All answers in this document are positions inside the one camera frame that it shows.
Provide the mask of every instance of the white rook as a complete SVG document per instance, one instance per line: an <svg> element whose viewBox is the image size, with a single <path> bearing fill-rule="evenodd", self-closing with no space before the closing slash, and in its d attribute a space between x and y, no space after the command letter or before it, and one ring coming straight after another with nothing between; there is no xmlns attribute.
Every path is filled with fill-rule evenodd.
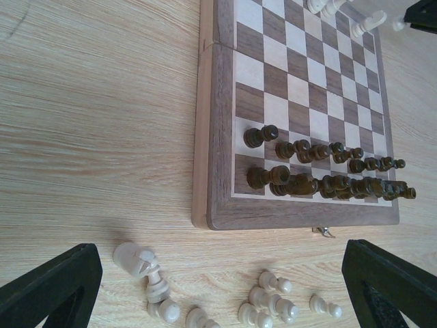
<svg viewBox="0 0 437 328"><path fill-rule="evenodd" d="M387 19L387 14L383 10L374 12L373 15L364 19L361 23L355 23L352 26L352 34L355 38L359 38L365 32L380 26Z"/></svg>

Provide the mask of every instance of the chess board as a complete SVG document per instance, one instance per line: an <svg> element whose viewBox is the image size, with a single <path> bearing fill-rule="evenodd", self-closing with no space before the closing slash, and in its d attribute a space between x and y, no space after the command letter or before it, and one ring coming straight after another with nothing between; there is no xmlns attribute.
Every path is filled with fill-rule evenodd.
<svg viewBox="0 0 437 328"><path fill-rule="evenodd" d="M399 223L397 200L327 200L272 194L246 181L253 166L286 165L314 178L345 175L395 180L388 172L351 174L332 158L300 163L277 142L341 142L365 157L393 156L378 31L352 36L364 18L348 4L314 15L306 0L205 0L201 3L193 223L213 230ZM248 148L248 128L274 124L279 138Z"/></svg>

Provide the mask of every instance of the dark chess piece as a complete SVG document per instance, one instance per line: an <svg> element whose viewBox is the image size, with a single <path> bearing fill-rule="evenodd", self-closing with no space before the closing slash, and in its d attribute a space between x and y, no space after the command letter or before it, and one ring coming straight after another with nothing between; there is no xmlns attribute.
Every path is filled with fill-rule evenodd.
<svg viewBox="0 0 437 328"><path fill-rule="evenodd" d="M244 132L244 142L249 148L260 147L265 141L275 140L279 136L278 128L274 125L267 125L261 130L250 128Z"/></svg>
<svg viewBox="0 0 437 328"><path fill-rule="evenodd" d="M284 165L273 167L270 171L262 167L251 167L247 172L247 182L253 189L262 189L265 185L286 185L290 179L290 170Z"/></svg>
<svg viewBox="0 0 437 328"><path fill-rule="evenodd" d="M301 163L311 163L312 161L320 161L328 158L331 154L331 149L326 145L314 145L309 150L298 153L298 160Z"/></svg>
<svg viewBox="0 0 437 328"><path fill-rule="evenodd" d="M309 150L310 145L307 140L298 140L294 143L282 141L276 144L276 155L280 159L290 159L295 153Z"/></svg>

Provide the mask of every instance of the light wood grain surface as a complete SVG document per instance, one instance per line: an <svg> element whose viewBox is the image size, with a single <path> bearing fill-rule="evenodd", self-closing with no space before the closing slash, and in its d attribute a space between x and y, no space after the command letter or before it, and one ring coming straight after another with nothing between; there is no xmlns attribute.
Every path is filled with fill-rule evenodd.
<svg viewBox="0 0 437 328"><path fill-rule="evenodd" d="M414 0L355 1L402 14ZM437 274L437 36L381 28L401 224L210 232L191 225L199 0L0 0L0 285L78 243L104 274L90 327L183 327L194 305L222 327L262 269L290 278L295 327L357 327L341 275L350 238L365 238ZM183 314L145 311L145 284L112 262L115 246L153 247ZM310 313L319 292L337 322ZM282 327L276 322L275 327Z"/></svg>

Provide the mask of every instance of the white chess piece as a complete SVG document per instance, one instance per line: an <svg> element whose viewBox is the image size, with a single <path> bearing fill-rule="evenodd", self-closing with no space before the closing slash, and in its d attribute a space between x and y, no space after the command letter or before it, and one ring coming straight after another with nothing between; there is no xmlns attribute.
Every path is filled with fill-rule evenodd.
<svg viewBox="0 0 437 328"><path fill-rule="evenodd" d="M353 0L329 0L322 9L322 14L328 18L339 11L341 5L346 1L353 2Z"/></svg>
<svg viewBox="0 0 437 328"><path fill-rule="evenodd" d="M371 31L380 26L387 19L387 14L383 10L374 12L370 17L365 18L360 23L354 23L351 30L355 38L359 38L365 32Z"/></svg>
<svg viewBox="0 0 437 328"><path fill-rule="evenodd" d="M172 299L160 303L148 303L147 312L152 318L161 318L166 323L174 323L180 317L180 307Z"/></svg>
<svg viewBox="0 0 437 328"><path fill-rule="evenodd" d="M244 303L238 310L238 320L246 326L255 328L272 328L273 318L263 312L258 312L255 307L249 303Z"/></svg>
<svg viewBox="0 0 437 328"><path fill-rule="evenodd" d="M287 294L292 291L292 283L290 280L285 278L276 278L276 276L269 272L264 271L259 279L259 285L267 291L277 290Z"/></svg>
<svg viewBox="0 0 437 328"><path fill-rule="evenodd" d="M323 298L317 295L313 295L309 300L309 308L311 311L322 314L329 313L334 318L341 317L341 307L334 303L327 303Z"/></svg>
<svg viewBox="0 0 437 328"><path fill-rule="evenodd" d="M220 328L220 325L214 320L209 319L208 315L202 309L196 307L186 316L186 328Z"/></svg>
<svg viewBox="0 0 437 328"><path fill-rule="evenodd" d="M273 316L293 318L299 313L299 308L293 302L283 299L278 294L269 295L260 287L252 288L249 302L257 309L268 309Z"/></svg>
<svg viewBox="0 0 437 328"><path fill-rule="evenodd" d="M404 21L404 15L395 17L392 21L392 26L396 32L400 31L405 26L407 26L407 24Z"/></svg>
<svg viewBox="0 0 437 328"><path fill-rule="evenodd" d="M307 0L308 9L312 14L321 12L329 0Z"/></svg>
<svg viewBox="0 0 437 328"><path fill-rule="evenodd" d="M135 243L118 245L113 254L114 263L135 278L143 278L152 268L153 251Z"/></svg>

